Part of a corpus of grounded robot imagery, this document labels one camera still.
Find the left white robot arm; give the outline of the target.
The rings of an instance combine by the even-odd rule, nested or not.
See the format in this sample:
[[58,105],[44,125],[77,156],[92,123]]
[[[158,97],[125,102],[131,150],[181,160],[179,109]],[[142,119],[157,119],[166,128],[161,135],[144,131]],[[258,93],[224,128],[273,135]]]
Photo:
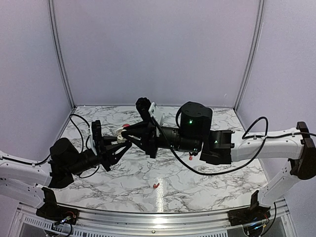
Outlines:
[[50,160],[32,162],[0,154],[0,193],[34,208],[42,208],[52,220],[62,216],[56,204],[54,189],[63,189],[74,182],[74,176],[101,165],[106,171],[118,163],[132,146],[118,143],[116,137],[104,136],[95,148],[79,152],[67,138],[61,138],[50,148]]

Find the white earbud charging case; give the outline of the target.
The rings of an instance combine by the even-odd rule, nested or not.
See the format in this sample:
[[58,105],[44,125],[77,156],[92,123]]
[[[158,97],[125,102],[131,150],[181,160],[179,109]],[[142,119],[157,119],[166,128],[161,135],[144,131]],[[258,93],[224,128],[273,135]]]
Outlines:
[[122,136],[122,132],[125,131],[124,127],[118,128],[115,132],[118,143],[124,143],[127,140]]

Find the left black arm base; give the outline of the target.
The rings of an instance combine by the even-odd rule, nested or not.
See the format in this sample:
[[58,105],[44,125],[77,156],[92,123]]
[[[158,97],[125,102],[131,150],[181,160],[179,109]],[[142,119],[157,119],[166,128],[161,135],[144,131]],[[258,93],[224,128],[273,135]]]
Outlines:
[[70,217],[70,220],[68,220],[67,223],[75,225],[78,219],[79,211],[74,208],[58,205],[53,190],[45,187],[41,190],[44,194],[44,204],[37,208],[36,215],[53,221],[61,221],[66,217]]

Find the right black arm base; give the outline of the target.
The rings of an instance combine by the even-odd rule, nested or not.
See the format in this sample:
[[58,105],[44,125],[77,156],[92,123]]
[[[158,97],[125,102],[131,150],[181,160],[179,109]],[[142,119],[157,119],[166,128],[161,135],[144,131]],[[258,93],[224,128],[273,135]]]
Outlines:
[[231,226],[243,225],[270,218],[270,207],[262,207],[258,201],[259,191],[251,195],[249,207],[238,208],[228,211],[228,218]]

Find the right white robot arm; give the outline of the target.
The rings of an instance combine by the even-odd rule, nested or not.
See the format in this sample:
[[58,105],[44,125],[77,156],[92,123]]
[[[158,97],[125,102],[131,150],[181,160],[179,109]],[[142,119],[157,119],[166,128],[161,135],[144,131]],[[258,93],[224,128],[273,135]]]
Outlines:
[[295,128],[253,133],[233,130],[212,130],[213,111],[196,102],[187,102],[176,113],[176,127],[165,127],[162,114],[155,103],[140,98],[136,108],[142,121],[124,128],[121,136],[138,146],[151,158],[160,148],[188,152],[211,165],[256,158],[285,158],[286,165],[262,189],[251,197],[244,216],[255,221],[296,183],[316,175],[316,147],[313,134],[304,122]]

